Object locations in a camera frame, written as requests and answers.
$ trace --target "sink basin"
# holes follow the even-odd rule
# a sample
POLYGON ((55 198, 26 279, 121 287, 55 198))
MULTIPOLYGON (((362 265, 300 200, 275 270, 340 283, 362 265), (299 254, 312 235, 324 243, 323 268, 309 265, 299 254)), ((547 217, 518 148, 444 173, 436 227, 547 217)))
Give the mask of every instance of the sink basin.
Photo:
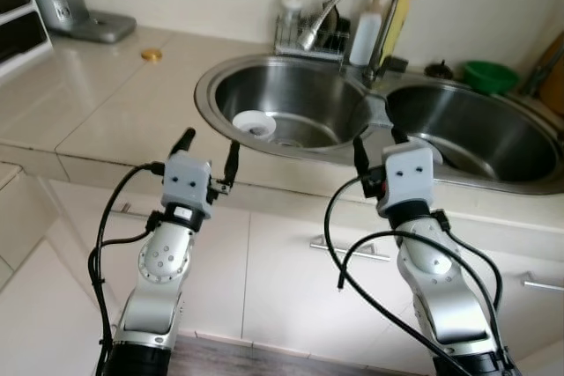
POLYGON ((362 85, 339 76, 333 65, 251 56, 243 63, 223 63, 206 75, 196 92, 200 113, 219 132, 261 151, 349 143, 371 116, 362 85), (259 140, 236 129, 231 122, 247 110, 274 118, 274 133, 259 140))
POLYGON ((387 101, 394 124, 433 144, 455 169, 525 182, 549 176, 560 162, 548 134, 501 98, 449 85, 414 85, 391 92, 387 101))

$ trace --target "black cable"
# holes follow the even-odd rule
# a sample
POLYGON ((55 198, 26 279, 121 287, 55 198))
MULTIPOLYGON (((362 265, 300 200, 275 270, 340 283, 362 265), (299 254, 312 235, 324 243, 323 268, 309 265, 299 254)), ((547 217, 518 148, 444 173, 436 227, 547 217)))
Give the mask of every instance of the black cable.
MULTIPOLYGON (((361 181, 361 177, 353 178, 352 180, 346 182, 341 188, 337 190, 337 192, 333 195, 330 199, 329 204, 327 205, 327 210, 325 211, 325 219, 323 221, 323 232, 325 236, 325 242, 327 243, 327 247, 330 252, 331 259, 335 262, 338 269, 342 270, 342 265, 340 260, 338 259, 337 253, 335 253, 335 248, 330 239, 330 214, 333 210, 335 202, 337 199, 342 195, 342 193, 347 190, 351 185, 361 181)), ((345 271, 345 279, 348 283, 354 288, 359 295, 364 298, 368 304, 374 307, 378 312, 380 312, 384 317, 394 323, 396 326, 401 328, 405 333, 416 339, 418 342, 422 343, 425 347, 435 353, 437 356, 446 360, 454 369, 456 369, 460 374, 463 376, 471 376, 456 360, 454 360, 451 356, 446 354, 443 350, 441 350, 437 345, 429 341, 425 336, 417 332, 415 329, 411 328, 407 325, 404 321, 396 317, 393 313, 391 313, 388 309, 383 307, 380 303, 374 300, 362 287, 354 280, 352 276, 345 271)))
POLYGON ((145 163, 141 166, 136 166, 125 174, 122 180, 114 188, 114 192, 108 199, 106 208, 102 212, 102 217, 100 219, 100 226, 98 228, 98 236, 96 238, 96 246, 94 250, 90 253, 88 257, 88 273, 90 279, 92 280, 92 285, 94 289, 94 294, 98 300, 98 306, 100 308, 100 314, 102 319, 102 341, 100 348, 100 358, 98 361, 98 366, 96 370, 96 375, 101 376, 101 369, 103 364, 108 357, 108 354, 112 350, 112 332, 108 316, 108 308, 106 306, 106 300, 104 299, 104 291, 102 289, 102 284, 104 283, 101 274, 101 249, 103 247, 104 232, 106 230, 106 223, 108 221, 109 213, 114 206, 115 199, 119 196, 123 187, 128 183, 128 181, 138 172, 143 170, 150 170, 153 173, 159 174, 162 172, 163 165, 160 162, 145 163))
POLYGON ((464 247, 471 253, 477 255, 479 258, 481 258, 484 262, 486 262, 489 265, 490 269, 493 272, 493 275, 495 276, 495 298, 493 299, 493 307, 495 308, 496 312, 499 312, 501 305, 501 297, 503 296, 503 278, 501 277, 501 272, 498 269, 498 267, 495 265, 494 261, 490 259, 486 254, 479 251, 477 248, 460 240, 457 236, 455 236, 454 233, 450 231, 450 229, 448 229, 446 233, 458 245, 464 247))
POLYGON ((487 305, 487 309, 488 312, 490 314, 490 324, 492 325, 492 331, 493 331, 493 338, 495 339, 498 349, 499 350, 503 350, 503 343, 501 341, 501 332, 499 329, 499 322, 497 320, 497 314, 495 313, 494 310, 494 306, 492 304, 492 299, 490 298, 489 292, 484 284, 484 281, 482 281, 482 279, 478 276, 478 274, 474 271, 474 269, 470 266, 470 264, 468 264, 468 262, 466 262, 462 257, 460 257, 458 254, 456 254, 455 252, 451 251, 450 249, 442 246, 441 244, 439 244, 436 241, 430 240, 428 238, 424 238, 421 237, 420 235, 411 233, 411 232, 405 232, 405 231, 382 231, 382 232, 378 232, 378 233, 372 233, 364 238, 362 238, 361 240, 358 240, 357 242, 355 242, 350 248, 349 250, 346 252, 345 254, 345 258, 343 259, 341 265, 342 265, 342 269, 341 269, 341 274, 342 276, 345 275, 345 273, 347 272, 347 266, 348 266, 348 262, 349 260, 351 260, 351 256, 353 255, 353 253, 360 247, 362 246, 362 244, 370 241, 370 240, 375 240, 377 238, 381 238, 381 237, 390 237, 390 236, 398 236, 398 237, 403 237, 403 238, 409 238, 412 240, 417 240, 419 242, 422 242, 423 244, 427 244, 428 246, 431 246, 437 250, 439 250, 441 253, 447 255, 448 257, 450 257, 451 259, 454 259, 458 264, 460 264, 471 276, 472 279, 474 279, 474 281, 476 282, 476 285, 478 286, 480 292, 482 293, 482 295, 484 296, 485 300, 486 300, 486 305, 487 305))

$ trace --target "sink drain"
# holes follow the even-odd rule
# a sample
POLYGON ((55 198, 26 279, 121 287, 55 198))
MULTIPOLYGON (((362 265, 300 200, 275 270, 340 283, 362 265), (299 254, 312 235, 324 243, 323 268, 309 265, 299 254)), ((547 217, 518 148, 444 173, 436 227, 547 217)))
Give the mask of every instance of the sink drain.
POLYGON ((298 149, 302 149, 303 145, 298 143, 297 141, 294 140, 286 140, 286 139, 276 139, 276 140, 272 140, 271 143, 276 144, 276 145, 284 145, 285 147, 295 147, 298 149))

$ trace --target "appliance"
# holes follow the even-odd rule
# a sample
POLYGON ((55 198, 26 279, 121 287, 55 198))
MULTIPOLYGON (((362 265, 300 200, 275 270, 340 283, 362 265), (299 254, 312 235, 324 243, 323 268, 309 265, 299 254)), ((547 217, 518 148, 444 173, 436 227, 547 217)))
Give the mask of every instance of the appliance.
POLYGON ((51 51, 35 0, 0 0, 0 78, 51 51))
POLYGON ((37 0, 49 31, 80 40, 115 43, 135 30, 134 18, 89 11, 85 0, 37 0))

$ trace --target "faucet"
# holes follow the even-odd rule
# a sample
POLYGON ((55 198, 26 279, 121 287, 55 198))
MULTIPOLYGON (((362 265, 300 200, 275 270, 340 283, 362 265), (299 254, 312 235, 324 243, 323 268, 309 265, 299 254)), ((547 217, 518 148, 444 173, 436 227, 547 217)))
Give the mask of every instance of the faucet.
MULTIPOLYGON (((321 27, 323 21, 325 20, 325 18, 327 18, 329 12, 340 1, 341 0, 330 0, 325 5, 323 12, 321 12, 321 15, 315 20, 313 25, 301 33, 298 39, 298 44, 304 50, 310 50, 314 46, 315 39, 317 38, 317 32, 319 31, 319 28, 321 27)), ((376 39, 376 43, 374 45, 374 50, 372 51, 372 56, 370 57, 370 63, 368 64, 368 66, 366 67, 363 73, 363 75, 367 79, 370 80, 375 79, 376 72, 380 68, 380 61, 382 60, 384 42, 386 41, 386 37, 388 36, 388 31, 390 30, 391 21, 394 18, 394 14, 396 13, 398 1, 399 0, 391 0, 391 6, 390 6, 390 11, 388 12, 388 17, 386 17, 386 20, 382 24, 382 29, 378 34, 378 38, 376 39)))
POLYGON ((521 93, 525 96, 534 96, 537 94, 538 88, 545 82, 550 75, 554 66, 564 55, 564 44, 556 51, 553 57, 545 66, 538 66, 527 78, 527 81, 521 89, 521 93))

